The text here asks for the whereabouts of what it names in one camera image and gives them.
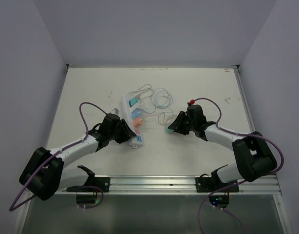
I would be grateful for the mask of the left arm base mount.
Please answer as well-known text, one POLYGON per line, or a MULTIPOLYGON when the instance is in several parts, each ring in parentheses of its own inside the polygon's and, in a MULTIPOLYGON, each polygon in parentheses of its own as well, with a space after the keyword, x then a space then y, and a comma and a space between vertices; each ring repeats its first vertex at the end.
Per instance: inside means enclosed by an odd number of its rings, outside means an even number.
POLYGON ((104 200, 104 193, 109 191, 109 177, 96 177, 89 168, 79 165, 77 169, 81 174, 72 176, 71 185, 65 189, 69 193, 77 193, 76 204, 87 210, 99 206, 104 200))

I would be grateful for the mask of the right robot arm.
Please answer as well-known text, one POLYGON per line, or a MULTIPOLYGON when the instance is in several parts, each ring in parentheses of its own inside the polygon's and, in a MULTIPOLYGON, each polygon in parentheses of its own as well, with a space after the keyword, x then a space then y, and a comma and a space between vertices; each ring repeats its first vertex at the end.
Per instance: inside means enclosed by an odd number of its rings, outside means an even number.
POLYGON ((224 131, 214 121, 207 121, 200 105, 190 105, 185 112, 181 111, 168 129, 182 135, 193 132, 204 141, 233 151, 235 163, 214 170, 209 177, 201 176, 202 182, 215 191, 222 191, 228 183, 239 179, 252 182, 277 168, 277 161, 259 132, 242 135, 224 131))

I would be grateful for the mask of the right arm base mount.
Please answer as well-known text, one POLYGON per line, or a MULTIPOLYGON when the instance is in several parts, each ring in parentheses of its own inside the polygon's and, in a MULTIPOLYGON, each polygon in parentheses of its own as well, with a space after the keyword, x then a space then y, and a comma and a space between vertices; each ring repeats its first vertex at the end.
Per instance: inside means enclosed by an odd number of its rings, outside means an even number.
POLYGON ((211 175, 202 174, 201 176, 195 177, 195 187, 196 192, 198 193, 210 194, 216 190, 229 186, 229 188, 220 191, 220 193, 223 193, 223 195, 213 194, 207 198, 212 206, 222 209, 226 208, 229 205, 230 193, 238 193, 240 191, 238 185, 232 187, 232 185, 235 183, 237 183, 236 180, 228 183, 223 183, 218 179, 216 175, 214 175, 214 173, 212 173, 211 175))

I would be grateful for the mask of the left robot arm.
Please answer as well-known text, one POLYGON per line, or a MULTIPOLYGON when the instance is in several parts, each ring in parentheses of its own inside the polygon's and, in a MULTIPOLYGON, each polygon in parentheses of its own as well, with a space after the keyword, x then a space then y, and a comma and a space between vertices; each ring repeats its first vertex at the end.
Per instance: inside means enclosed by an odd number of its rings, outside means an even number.
POLYGON ((108 146, 112 140, 121 144, 137 137, 126 121, 115 114, 106 114, 97 127, 69 145, 36 149, 19 177, 20 184, 39 199, 48 200, 59 189, 65 167, 108 146))

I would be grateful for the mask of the orange charger plug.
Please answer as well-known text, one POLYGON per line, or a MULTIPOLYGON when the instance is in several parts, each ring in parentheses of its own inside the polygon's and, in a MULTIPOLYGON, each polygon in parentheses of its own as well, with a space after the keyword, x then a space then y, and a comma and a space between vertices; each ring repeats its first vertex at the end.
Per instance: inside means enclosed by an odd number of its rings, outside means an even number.
POLYGON ((132 121, 132 124, 134 126, 134 128, 138 128, 143 124, 142 118, 138 117, 135 120, 132 121))

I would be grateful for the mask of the white power strip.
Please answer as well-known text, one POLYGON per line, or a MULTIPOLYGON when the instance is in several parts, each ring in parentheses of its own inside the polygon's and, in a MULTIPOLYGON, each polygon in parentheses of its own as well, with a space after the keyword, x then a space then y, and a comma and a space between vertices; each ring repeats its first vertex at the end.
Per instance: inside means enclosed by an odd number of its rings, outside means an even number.
POLYGON ((130 129, 136 134, 135 138, 129 140, 129 145, 137 149, 144 145, 143 135, 140 126, 142 121, 142 108, 139 100, 129 94, 121 97, 123 117, 130 129))

